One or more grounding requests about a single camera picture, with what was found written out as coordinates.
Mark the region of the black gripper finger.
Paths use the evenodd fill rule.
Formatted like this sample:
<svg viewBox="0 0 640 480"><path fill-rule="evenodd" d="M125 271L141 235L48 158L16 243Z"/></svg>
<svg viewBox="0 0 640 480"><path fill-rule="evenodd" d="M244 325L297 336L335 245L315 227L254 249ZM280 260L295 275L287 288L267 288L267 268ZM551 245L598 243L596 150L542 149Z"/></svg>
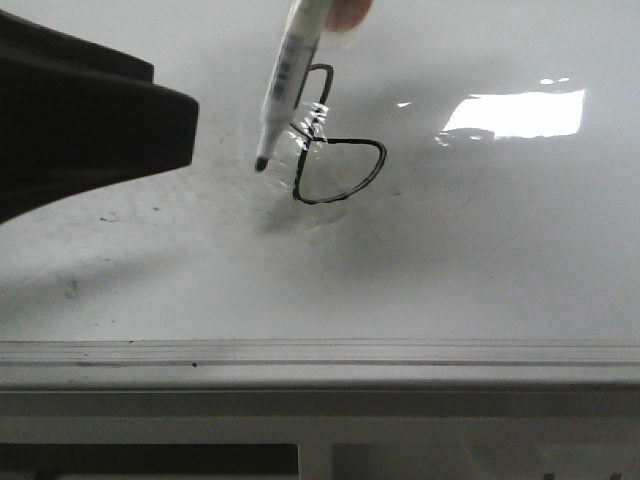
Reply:
<svg viewBox="0 0 640 480"><path fill-rule="evenodd" d="M198 102L152 64L1 13L1 219L192 162Z"/></svg>

